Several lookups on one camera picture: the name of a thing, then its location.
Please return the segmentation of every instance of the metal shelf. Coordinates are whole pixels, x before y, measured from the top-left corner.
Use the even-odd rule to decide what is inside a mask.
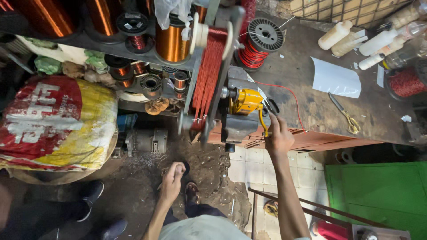
[[[161,60],[160,57],[157,56],[155,47],[153,47],[148,53],[146,53],[143,56],[136,55],[134,53],[129,52],[126,49],[124,42],[118,43],[118,44],[100,43],[92,40],[87,35],[87,33],[83,30],[80,33],[77,33],[76,36],[73,36],[73,37],[66,37],[63,39],[47,39],[34,33],[34,31],[32,31],[31,28],[29,27],[28,21],[22,15],[17,13],[7,13],[7,14],[0,15],[0,32],[21,35],[24,37],[44,39],[44,40],[59,43],[59,44],[65,44],[65,45],[80,47],[80,48],[89,49],[89,50],[96,50],[103,53],[112,54],[115,56],[120,56],[120,57],[139,60],[139,61],[146,61],[154,64],[159,64],[167,67],[174,67],[180,70],[187,70],[187,71],[193,71],[194,63],[196,62],[196,59],[201,59],[201,55],[198,56],[197,54],[193,54],[192,56],[189,55],[188,58],[183,60],[182,63],[166,62],[164,60]],[[150,34],[151,36],[155,34],[154,19],[150,20],[150,27],[148,29],[148,34]]]

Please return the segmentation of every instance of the scissors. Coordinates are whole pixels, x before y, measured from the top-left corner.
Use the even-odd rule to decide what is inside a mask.
[[[357,134],[358,132],[360,132],[360,126],[357,124],[356,120],[354,120],[353,118],[351,118],[348,115],[347,111],[344,111],[344,107],[335,99],[335,97],[329,93],[329,97],[332,100],[333,103],[335,103],[335,106],[342,112],[342,114],[344,114],[344,116],[347,118],[348,124],[350,124],[348,126],[348,131],[351,132],[352,134]]]

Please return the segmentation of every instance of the hand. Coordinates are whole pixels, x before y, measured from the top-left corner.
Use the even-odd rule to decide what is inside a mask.
[[[169,170],[163,175],[163,182],[160,189],[160,199],[169,208],[173,201],[178,197],[181,190],[181,178],[185,172],[185,166],[182,162],[174,162]]]
[[[288,159],[289,149],[295,142],[291,132],[288,131],[286,120],[270,114],[271,125],[268,131],[272,134],[265,138],[266,148],[270,154],[273,164],[277,164],[280,159]]]

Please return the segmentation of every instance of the red cloth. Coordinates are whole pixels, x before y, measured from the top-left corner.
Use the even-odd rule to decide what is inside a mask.
[[[325,221],[317,222],[320,236],[327,240],[347,240],[347,229]]]

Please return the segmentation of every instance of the wooden table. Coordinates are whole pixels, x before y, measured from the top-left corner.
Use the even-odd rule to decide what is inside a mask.
[[[286,21],[263,12],[257,12],[256,17],[271,19],[279,26]],[[297,19],[288,22],[284,28],[287,34],[281,49],[267,57],[260,71],[250,75],[255,81],[282,85],[295,93],[304,129],[309,131],[307,134],[298,130],[302,128],[293,95],[284,88],[259,85],[268,97],[276,101],[280,116],[286,119],[288,128],[294,132],[294,149],[328,150],[381,142],[409,144],[401,118],[409,115],[415,120],[412,105],[393,99],[385,88],[377,85],[376,65],[365,71],[351,68],[354,62],[359,63],[366,57],[354,50],[340,58],[332,56],[331,50],[323,50],[317,44],[325,33],[302,26]],[[311,57],[354,70],[359,75],[362,85],[359,98],[336,96],[350,116],[359,123],[361,131],[357,135],[347,131],[347,119],[329,95],[312,88],[315,68]],[[215,127],[211,135],[220,133],[219,129],[220,126]],[[262,129],[258,128],[252,134],[252,140],[261,138],[261,133]],[[216,139],[212,135],[209,142],[218,143]]]

